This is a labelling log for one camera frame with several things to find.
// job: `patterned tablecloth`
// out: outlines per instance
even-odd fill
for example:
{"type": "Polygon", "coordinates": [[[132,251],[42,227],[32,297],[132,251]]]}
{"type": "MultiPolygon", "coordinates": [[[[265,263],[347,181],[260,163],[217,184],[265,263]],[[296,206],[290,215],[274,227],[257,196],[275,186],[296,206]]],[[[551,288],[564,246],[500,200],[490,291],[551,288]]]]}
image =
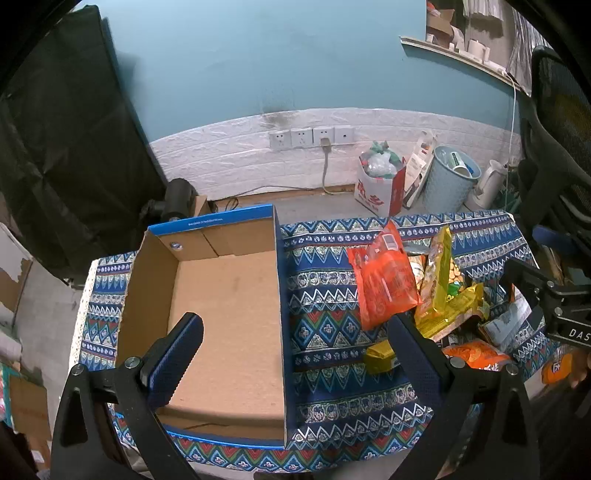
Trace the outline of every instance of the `patterned tablecloth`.
{"type": "MultiPolygon", "coordinates": [[[[443,224],[453,234],[452,253],[459,268],[485,282],[497,310],[504,298],[497,280],[508,257],[535,263],[511,215],[501,210],[393,218],[403,240],[428,245],[443,224]]],[[[297,429],[286,449],[221,442],[188,436],[167,427],[187,459],[244,470],[273,472],[319,470],[411,447],[431,418],[417,402],[400,367],[369,375],[365,349],[386,338],[385,327],[361,330],[355,276],[346,248],[371,243],[385,218],[321,220],[281,227],[290,289],[297,429]]],[[[112,368],[118,322],[135,255],[102,258],[86,286],[87,311],[79,314],[72,360],[91,370],[112,368]]],[[[556,349],[554,342],[527,322],[509,353],[529,378],[556,349]]],[[[124,419],[113,412],[118,436],[133,446],[124,419]]]]}

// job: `trash can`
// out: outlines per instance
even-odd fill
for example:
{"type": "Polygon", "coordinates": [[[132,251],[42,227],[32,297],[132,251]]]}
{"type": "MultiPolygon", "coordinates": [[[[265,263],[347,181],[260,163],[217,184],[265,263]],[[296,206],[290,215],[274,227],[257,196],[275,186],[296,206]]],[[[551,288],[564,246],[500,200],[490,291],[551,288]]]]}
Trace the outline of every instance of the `trash can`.
{"type": "Polygon", "coordinates": [[[457,212],[462,202],[478,182],[480,167],[466,153],[454,147],[440,145],[434,152],[431,172],[425,185],[424,205],[429,213],[457,212]],[[452,159],[460,158],[471,175],[453,171],[452,159]]]}

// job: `hand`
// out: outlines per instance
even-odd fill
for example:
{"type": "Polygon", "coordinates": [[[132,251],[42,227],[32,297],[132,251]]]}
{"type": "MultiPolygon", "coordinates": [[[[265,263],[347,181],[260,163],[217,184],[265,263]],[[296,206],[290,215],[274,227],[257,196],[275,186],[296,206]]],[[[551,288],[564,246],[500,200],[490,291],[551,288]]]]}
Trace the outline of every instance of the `hand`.
{"type": "Polygon", "coordinates": [[[591,353],[587,350],[577,348],[573,350],[573,364],[569,373],[569,383],[572,388],[587,378],[587,373],[591,369],[591,353]]]}

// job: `mesh chair back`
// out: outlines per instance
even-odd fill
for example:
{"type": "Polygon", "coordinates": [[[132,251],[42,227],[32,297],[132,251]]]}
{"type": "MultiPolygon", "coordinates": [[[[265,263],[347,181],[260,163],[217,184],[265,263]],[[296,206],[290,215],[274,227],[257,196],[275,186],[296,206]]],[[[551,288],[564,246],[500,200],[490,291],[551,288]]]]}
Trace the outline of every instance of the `mesh chair back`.
{"type": "MultiPolygon", "coordinates": [[[[587,173],[591,172],[591,105],[570,70],[544,56],[532,73],[532,98],[542,126],[587,173]]],[[[591,215],[591,192],[572,185],[564,192],[581,212],[591,215]]]]}

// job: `white kettle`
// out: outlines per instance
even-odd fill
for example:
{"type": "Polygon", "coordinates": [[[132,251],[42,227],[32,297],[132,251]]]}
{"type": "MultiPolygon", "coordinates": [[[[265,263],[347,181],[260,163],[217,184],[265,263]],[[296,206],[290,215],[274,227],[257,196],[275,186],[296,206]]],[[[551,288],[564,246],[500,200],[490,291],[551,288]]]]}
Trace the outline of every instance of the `white kettle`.
{"type": "Polygon", "coordinates": [[[464,204],[472,211],[490,208],[496,194],[505,181],[507,169],[496,160],[489,162],[489,167],[480,177],[474,189],[468,194],[464,204]]]}

